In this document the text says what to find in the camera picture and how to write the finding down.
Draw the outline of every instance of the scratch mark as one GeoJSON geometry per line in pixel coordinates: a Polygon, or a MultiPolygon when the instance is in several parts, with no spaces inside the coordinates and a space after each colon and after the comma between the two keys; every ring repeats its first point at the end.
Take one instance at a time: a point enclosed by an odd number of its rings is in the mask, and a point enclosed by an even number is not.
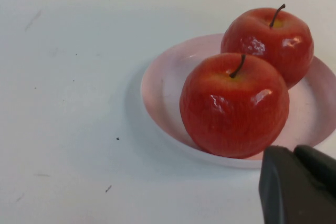
{"type": "Polygon", "coordinates": [[[112,185],[109,186],[109,188],[106,189],[105,193],[107,193],[111,189],[112,185]]]}
{"type": "Polygon", "coordinates": [[[19,197],[16,202],[19,202],[20,200],[22,200],[22,198],[25,196],[25,194],[22,194],[21,197],[19,197]]]}
{"type": "Polygon", "coordinates": [[[38,174],[34,174],[37,177],[50,177],[49,174],[44,174],[44,173],[38,173],[38,174]]]}
{"type": "Polygon", "coordinates": [[[30,29],[33,23],[41,16],[41,14],[42,14],[42,9],[37,14],[35,14],[35,16],[31,19],[31,21],[25,27],[25,31],[28,31],[30,29]]]}

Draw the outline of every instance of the plate rim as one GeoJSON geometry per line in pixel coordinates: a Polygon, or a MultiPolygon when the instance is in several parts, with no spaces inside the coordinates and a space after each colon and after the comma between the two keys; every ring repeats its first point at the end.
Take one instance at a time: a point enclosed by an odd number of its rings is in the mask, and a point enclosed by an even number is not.
{"type": "MultiPolygon", "coordinates": [[[[230,157],[222,157],[222,156],[217,156],[211,153],[207,153],[207,152],[203,152],[201,150],[192,148],[178,140],[176,140],[175,138],[173,138],[172,136],[170,136],[167,132],[165,132],[161,127],[159,127],[156,122],[153,120],[153,118],[149,115],[144,100],[143,100],[143,85],[144,85],[144,77],[145,75],[150,71],[151,67],[153,66],[153,64],[158,61],[161,58],[164,58],[165,53],[169,50],[172,50],[174,48],[177,48],[178,46],[180,46],[181,44],[184,44],[188,41],[194,40],[194,39],[200,39],[200,38],[205,38],[205,37],[211,37],[211,36],[219,36],[219,35],[224,35],[224,33],[216,33],[216,34],[207,34],[207,35],[201,35],[201,36],[196,36],[193,37],[191,39],[187,39],[183,42],[180,42],[178,44],[175,44],[171,47],[169,47],[168,49],[164,50],[163,52],[161,52],[157,57],[155,57],[150,64],[147,66],[145,72],[142,75],[142,79],[141,79],[141,84],[140,84],[140,97],[141,97],[141,102],[142,102],[142,109],[144,110],[145,114],[147,117],[149,117],[150,121],[152,124],[154,124],[155,128],[164,136],[164,138],[166,138],[170,143],[172,143],[173,145],[179,147],[180,149],[184,150],[184,152],[187,152],[189,155],[193,155],[198,156],[198,158],[201,158],[204,161],[213,163],[213,164],[217,164],[217,165],[222,165],[222,166],[226,166],[226,167],[231,167],[231,168],[240,168],[240,169],[260,169],[263,160],[262,159],[240,159],[240,158],[230,158],[230,157]]],[[[320,60],[323,64],[325,64],[320,58],[318,58],[317,56],[314,55],[314,57],[316,57],[318,60],[320,60]]],[[[333,75],[336,78],[336,74],[335,72],[330,69],[326,64],[325,66],[330,70],[330,72],[333,73],[333,75]]],[[[317,145],[313,146],[313,148],[324,152],[328,155],[332,155],[330,154],[330,152],[328,152],[329,150],[329,143],[331,142],[332,138],[334,138],[336,136],[336,129],[334,129],[334,131],[328,136],[326,137],[322,142],[318,143],[317,145]]]]}

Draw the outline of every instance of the red apple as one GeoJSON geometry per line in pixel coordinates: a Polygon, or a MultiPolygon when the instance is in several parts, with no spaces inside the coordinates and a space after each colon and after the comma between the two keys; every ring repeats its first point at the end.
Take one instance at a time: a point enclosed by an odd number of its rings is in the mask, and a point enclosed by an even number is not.
{"type": "Polygon", "coordinates": [[[298,17],[273,8],[249,10],[226,30],[221,52],[261,57],[282,74],[288,89],[307,73],[314,43],[308,25],[298,17]]]}
{"type": "Polygon", "coordinates": [[[180,97],[186,131],[203,150],[246,158],[269,146],[289,113],[289,94],[268,62],[238,53],[202,61],[187,77],[180,97]]]}

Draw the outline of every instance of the white table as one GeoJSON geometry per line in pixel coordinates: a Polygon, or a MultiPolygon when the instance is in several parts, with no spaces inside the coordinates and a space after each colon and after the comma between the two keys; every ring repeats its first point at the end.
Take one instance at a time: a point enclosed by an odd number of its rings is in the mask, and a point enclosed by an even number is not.
{"type": "Polygon", "coordinates": [[[336,71],[336,0],[0,0],[0,223],[262,223],[259,171],[160,139],[139,89],[166,48],[283,3],[336,71]]]}

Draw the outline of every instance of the pink plate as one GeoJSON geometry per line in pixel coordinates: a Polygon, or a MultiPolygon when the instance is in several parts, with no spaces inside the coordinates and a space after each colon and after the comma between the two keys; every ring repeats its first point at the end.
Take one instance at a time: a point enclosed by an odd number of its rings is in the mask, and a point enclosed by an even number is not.
{"type": "MultiPolygon", "coordinates": [[[[147,113],[163,137],[186,152],[212,163],[239,168],[260,168],[263,152],[234,159],[205,153],[187,134],[180,116],[179,99],[187,75],[205,58],[218,54],[223,34],[187,40],[157,57],[147,68],[141,95],[147,113]]],[[[317,57],[305,78],[290,89],[290,112],[273,145],[293,150],[298,144],[326,149],[336,129],[336,77],[317,57]]]]}

